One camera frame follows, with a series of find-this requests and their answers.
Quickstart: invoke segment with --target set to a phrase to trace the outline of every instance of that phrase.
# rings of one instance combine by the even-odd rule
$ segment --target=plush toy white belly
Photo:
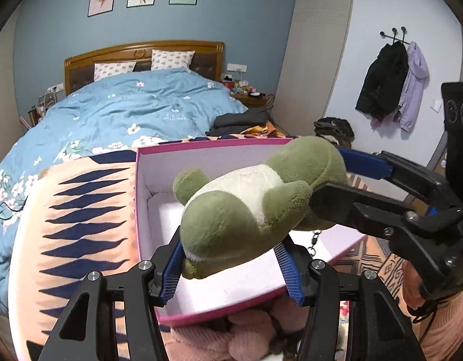
[[[267,190],[281,184],[283,181],[280,176],[268,165],[260,164],[237,169],[204,185],[191,197],[185,210],[190,202],[201,194],[209,191],[225,191],[239,198],[251,211],[257,223],[263,225],[263,195]]]

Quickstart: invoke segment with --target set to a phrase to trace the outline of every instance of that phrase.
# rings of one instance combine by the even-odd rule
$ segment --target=black speaker
[[[447,131],[446,178],[463,202],[463,83],[442,84]]]

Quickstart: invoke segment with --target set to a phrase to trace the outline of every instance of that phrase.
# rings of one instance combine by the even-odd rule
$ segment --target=person
[[[402,297],[413,310],[421,307],[425,300],[420,295],[421,278],[415,267],[405,261],[402,265]],[[435,314],[412,328],[421,342],[427,361],[449,360],[457,355],[463,346],[463,292],[440,303]]]

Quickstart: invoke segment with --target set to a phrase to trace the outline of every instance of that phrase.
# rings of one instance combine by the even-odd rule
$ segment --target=lavender jacket
[[[398,103],[398,113],[394,121],[400,123],[400,127],[409,132],[413,129],[422,103],[423,89],[429,69],[425,58],[415,42],[410,43],[407,50],[409,55],[409,74],[405,79],[404,88]]]

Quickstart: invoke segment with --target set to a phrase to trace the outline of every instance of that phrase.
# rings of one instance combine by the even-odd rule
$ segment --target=sweater sleeve
[[[420,340],[430,323],[432,315],[423,322],[414,324],[413,330]],[[421,347],[427,361],[450,359],[463,341],[463,292],[440,306]]]

